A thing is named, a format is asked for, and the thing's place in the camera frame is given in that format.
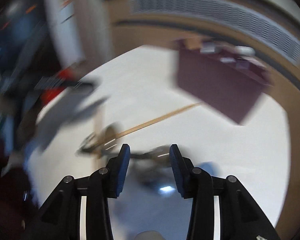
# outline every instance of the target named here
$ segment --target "blue gripper pad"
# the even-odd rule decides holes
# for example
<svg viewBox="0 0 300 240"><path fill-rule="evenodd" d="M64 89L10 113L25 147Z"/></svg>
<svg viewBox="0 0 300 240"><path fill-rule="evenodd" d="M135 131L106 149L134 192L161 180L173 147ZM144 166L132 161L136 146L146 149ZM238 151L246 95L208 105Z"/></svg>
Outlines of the blue gripper pad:
<svg viewBox="0 0 300 240"><path fill-rule="evenodd" d="M170 159L170 163L171 163L171 167L172 167L172 171L173 171L173 176L176 181L177 190L181 194L181 197L184 197L185 189L183 188L184 177L183 177L183 171L182 171L182 169L184 169L184 167L182 167L184 164L184 161L182 159L179 148L176 144L173 144L170 147L169 159Z"/></svg>
<svg viewBox="0 0 300 240"><path fill-rule="evenodd" d="M119 167L118 167L118 178L117 178L117 188L116 195L117 197L123 190L124 180L126 178L129 160L130 160L130 146L128 144L123 144L118 155L119 158Z"/></svg>

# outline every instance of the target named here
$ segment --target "white floor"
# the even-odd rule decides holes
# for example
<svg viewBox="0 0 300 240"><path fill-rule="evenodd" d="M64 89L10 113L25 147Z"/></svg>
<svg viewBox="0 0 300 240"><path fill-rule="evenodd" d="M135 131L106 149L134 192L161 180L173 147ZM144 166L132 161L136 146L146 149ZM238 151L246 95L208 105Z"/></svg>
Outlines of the white floor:
<svg viewBox="0 0 300 240"><path fill-rule="evenodd" d="M102 81L93 94L84 97L64 93L42 111L27 163L40 204L64 176L88 176L104 165L76 152L95 129L95 108L102 115L99 130L117 122L123 131L198 101L174 87L176 55L175 51L151 46L134 49L86 77ZM289 142L285 111L265 94L242 126L203 103L120 140L132 151L177 143L194 165L211 162L217 176L235 175L273 225L286 194ZM122 194L117 200L109 200L109 206L115 240L130 240L145 230L157 230L167 240L186 238L191 200L183 200L177 192L168 198L149 192L130 171ZM218 239L218 212L215 220Z"/></svg>

